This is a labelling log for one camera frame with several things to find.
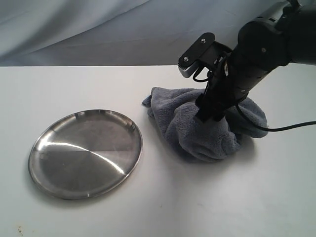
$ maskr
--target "microfiber cloth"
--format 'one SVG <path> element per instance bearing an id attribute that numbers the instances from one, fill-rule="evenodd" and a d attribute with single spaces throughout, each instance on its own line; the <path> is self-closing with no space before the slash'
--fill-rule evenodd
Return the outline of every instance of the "microfiber cloth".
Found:
<path id="1" fill-rule="evenodd" d="M 203 89 L 164 89 L 154 87 L 144 101 L 148 115 L 154 118 L 164 139 L 185 160 L 213 162 L 234 154 L 241 148 L 242 135 L 262 138 L 267 132 L 247 123 L 235 107 L 226 110 L 220 121 L 195 119 L 195 100 Z M 267 127 L 264 112 L 251 99 L 239 104 L 254 123 Z"/>

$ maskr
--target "crumpled towel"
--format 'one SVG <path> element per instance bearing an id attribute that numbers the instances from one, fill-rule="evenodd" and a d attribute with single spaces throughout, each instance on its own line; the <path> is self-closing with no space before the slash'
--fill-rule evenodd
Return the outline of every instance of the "crumpled towel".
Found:
<path id="1" fill-rule="evenodd" d="M 226 111 L 219 122 L 212 119 L 202 123 L 194 119 L 195 105 L 203 89 L 164 89 L 154 87 L 143 101 L 148 115 L 156 120 L 159 130 L 172 148 L 187 161 L 217 161 L 234 154 L 241 148 L 241 137 L 262 138 L 268 133 L 248 124 L 235 107 Z M 239 104 L 254 123 L 267 127 L 264 112 L 251 99 Z"/>

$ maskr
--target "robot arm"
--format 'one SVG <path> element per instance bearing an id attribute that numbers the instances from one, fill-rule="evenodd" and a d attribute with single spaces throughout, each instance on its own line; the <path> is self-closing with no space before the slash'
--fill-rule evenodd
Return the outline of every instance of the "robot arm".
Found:
<path id="1" fill-rule="evenodd" d="M 316 65 L 316 5 L 297 0 L 278 2 L 244 25 L 234 50 L 205 33 L 179 58 L 186 78 L 209 69 L 204 94 L 197 100 L 196 117 L 220 120 L 225 110 L 244 100 L 249 91 L 278 66 Z"/>

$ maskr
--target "white tabletop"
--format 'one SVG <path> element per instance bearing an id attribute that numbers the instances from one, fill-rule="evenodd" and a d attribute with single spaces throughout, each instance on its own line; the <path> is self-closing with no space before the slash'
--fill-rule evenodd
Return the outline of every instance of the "white tabletop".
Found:
<path id="1" fill-rule="evenodd" d="M 272 72 L 250 93 L 270 127 L 316 119 L 316 67 Z M 141 101 L 151 88 L 202 87 L 175 66 L 0 68 L 1 237 L 313 237 L 316 126 L 263 139 L 217 164 L 189 164 L 161 139 Z M 27 161 L 38 136 L 87 109 L 139 126 L 141 161 L 115 190 L 63 201 L 33 185 Z"/>

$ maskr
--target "round plate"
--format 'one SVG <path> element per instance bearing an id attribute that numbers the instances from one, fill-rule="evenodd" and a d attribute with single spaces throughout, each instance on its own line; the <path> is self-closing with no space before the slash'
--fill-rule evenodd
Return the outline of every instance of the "round plate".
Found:
<path id="1" fill-rule="evenodd" d="M 39 137 L 29 172 L 35 184 L 54 197 L 95 197 L 127 178 L 142 146 L 141 133 L 128 117 L 109 110 L 78 112 Z"/>

